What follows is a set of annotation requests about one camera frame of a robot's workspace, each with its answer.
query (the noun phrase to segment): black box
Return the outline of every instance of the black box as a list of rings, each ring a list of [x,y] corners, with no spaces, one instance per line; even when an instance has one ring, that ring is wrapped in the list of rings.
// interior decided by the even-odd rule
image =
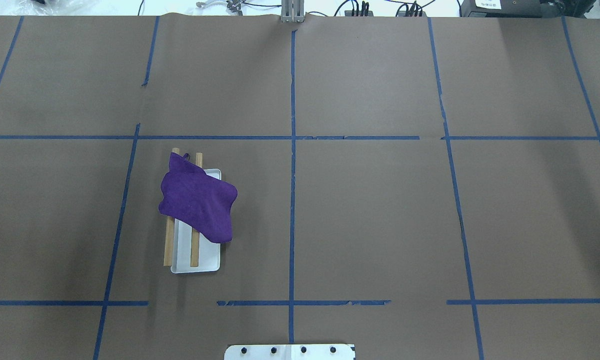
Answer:
[[[542,10],[540,0],[464,0],[462,16],[465,18],[541,18]]]

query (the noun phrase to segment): white label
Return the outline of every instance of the white label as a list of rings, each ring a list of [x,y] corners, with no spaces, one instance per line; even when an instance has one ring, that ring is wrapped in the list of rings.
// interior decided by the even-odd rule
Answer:
[[[475,6],[484,9],[502,9],[499,0],[475,0]]]

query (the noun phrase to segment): plastic tray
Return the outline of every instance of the plastic tray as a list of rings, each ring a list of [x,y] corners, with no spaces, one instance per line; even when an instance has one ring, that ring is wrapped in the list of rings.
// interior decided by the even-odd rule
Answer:
[[[222,180],[222,172],[216,168],[204,171],[218,180]],[[211,272],[220,269],[220,244],[212,243],[200,234],[199,266],[191,264],[191,227],[176,219],[173,232],[173,263],[171,272],[185,274],[190,272]]]

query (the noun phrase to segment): metal bracket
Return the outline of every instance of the metal bracket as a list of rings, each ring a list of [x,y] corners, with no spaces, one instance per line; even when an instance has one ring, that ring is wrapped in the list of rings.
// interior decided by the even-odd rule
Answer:
[[[282,22],[304,22],[304,0],[282,0]]]

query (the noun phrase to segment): grid line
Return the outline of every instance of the grid line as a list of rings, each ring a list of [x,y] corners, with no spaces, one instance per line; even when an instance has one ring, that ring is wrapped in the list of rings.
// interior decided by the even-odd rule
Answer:
[[[24,16],[21,16],[18,20],[18,25],[13,34],[13,39],[11,39],[11,44],[9,46],[9,51],[7,51],[7,55],[4,58],[4,62],[2,64],[2,68],[0,69],[0,84],[2,82],[2,77],[4,76],[4,72],[7,70],[7,64],[9,64],[9,59],[11,57],[11,53],[13,53],[13,48],[16,45],[16,41],[18,40],[19,30],[22,28],[22,22],[24,21]]]
[[[600,126],[597,123],[597,119],[595,118],[595,112],[593,111],[593,105],[591,104],[591,100],[588,97],[588,91],[586,91],[586,86],[584,84],[582,74],[580,73],[580,70],[579,70],[578,60],[576,59],[576,54],[573,51],[573,45],[571,44],[571,37],[569,35],[569,27],[567,26],[567,18],[565,16],[562,16],[562,27],[564,29],[564,36],[567,40],[567,46],[569,46],[569,53],[571,55],[571,61],[573,62],[573,68],[575,69],[576,75],[578,76],[578,81],[579,81],[580,87],[582,89],[582,94],[586,101],[586,107],[588,108],[588,113],[591,116],[591,121],[593,122],[593,126],[595,128],[595,133],[597,134],[597,139],[600,142]]]
[[[140,133],[140,124],[135,126],[135,134],[133,135],[133,145],[131,145],[131,155],[129,156],[129,166],[126,169],[126,179],[124,180],[124,191],[122,192],[122,202],[120,204],[120,214],[117,219],[117,230],[115,230],[115,240],[113,241],[113,250],[111,251],[111,262],[108,267],[108,276],[106,278],[106,287],[104,291],[104,299],[102,311],[100,313],[100,321],[98,326],[98,335],[96,336],[96,344],[93,350],[93,360],[98,360],[99,349],[102,344],[102,334],[106,321],[106,309],[108,308],[108,298],[111,292],[111,284],[113,282],[113,272],[115,271],[115,260],[117,258],[117,247],[120,242],[122,233],[122,221],[124,220],[124,211],[126,210],[126,197],[129,192],[129,182],[131,181],[131,171],[133,170],[133,162],[135,160],[135,150],[138,144],[138,134]]]
[[[0,306],[149,306],[149,301],[0,300]]]
[[[462,204],[460,203],[460,191],[458,189],[457,176],[455,174],[455,163],[453,162],[453,150],[451,148],[451,139],[449,125],[446,118],[446,110],[442,102],[442,80],[440,78],[440,69],[437,63],[437,51],[435,50],[435,38],[433,34],[433,23],[431,18],[428,21],[428,32],[431,40],[431,51],[433,53],[433,64],[435,68],[435,80],[437,82],[437,94],[440,100],[440,111],[442,120],[444,121],[444,138],[446,142],[446,152],[449,158],[449,166],[451,169],[451,180],[453,182],[453,194],[455,196],[455,208],[457,210],[458,219],[460,222],[460,234],[462,237],[462,248],[464,249],[464,267],[466,270],[466,279],[469,285],[469,296],[471,297],[471,310],[473,310],[473,327],[475,328],[475,337],[478,346],[478,356],[480,360],[484,360],[484,349],[482,346],[482,331],[480,331],[480,319],[478,318],[478,307],[473,303],[475,301],[475,289],[473,286],[473,273],[471,272],[471,260],[469,259],[469,246],[466,241],[466,231],[464,230],[464,218],[462,217]]]
[[[600,298],[484,298],[474,300],[447,300],[446,305],[547,305],[547,304],[600,304]]]
[[[384,306],[390,300],[293,300],[294,306]],[[289,306],[288,300],[229,300],[218,301],[218,306]]]
[[[291,32],[291,208],[289,222],[289,344],[295,342],[295,34]]]
[[[153,62],[153,50],[155,49],[155,38],[158,35],[158,25],[160,23],[160,17],[155,17],[155,24],[153,25],[153,38],[151,39],[151,48],[149,48],[149,60],[146,62],[146,74],[144,75],[144,82],[142,86],[145,87],[149,84],[149,75],[151,74],[151,63]]]

